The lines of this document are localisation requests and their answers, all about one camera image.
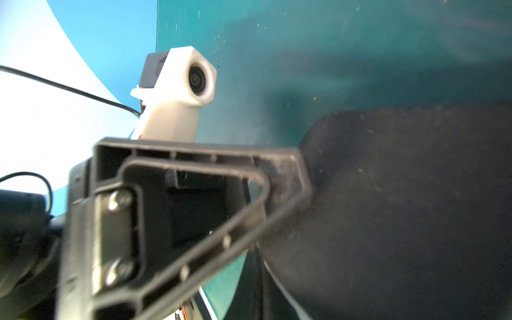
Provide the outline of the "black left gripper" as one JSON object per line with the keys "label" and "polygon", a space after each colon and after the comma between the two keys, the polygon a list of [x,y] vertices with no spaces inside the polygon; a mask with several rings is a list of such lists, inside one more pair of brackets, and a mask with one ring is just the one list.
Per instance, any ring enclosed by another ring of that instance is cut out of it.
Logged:
{"label": "black left gripper", "polygon": [[42,195],[1,191],[1,318],[91,319],[91,162],[69,173],[66,213]]}

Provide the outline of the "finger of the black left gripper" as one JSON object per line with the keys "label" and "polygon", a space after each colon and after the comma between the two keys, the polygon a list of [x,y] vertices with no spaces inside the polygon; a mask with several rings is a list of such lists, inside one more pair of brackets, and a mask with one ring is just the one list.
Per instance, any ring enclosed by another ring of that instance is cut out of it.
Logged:
{"label": "finger of the black left gripper", "polygon": [[57,319],[164,319],[297,213],[296,148],[105,138],[69,172]]}

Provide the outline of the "black zippered umbrella sleeve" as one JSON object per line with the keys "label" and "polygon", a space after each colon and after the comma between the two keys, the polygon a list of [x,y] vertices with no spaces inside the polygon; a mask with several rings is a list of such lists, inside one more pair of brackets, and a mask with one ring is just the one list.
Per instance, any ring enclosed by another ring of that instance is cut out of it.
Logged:
{"label": "black zippered umbrella sleeve", "polygon": [[511,105],[339,111],[227,319],[510,319]]}

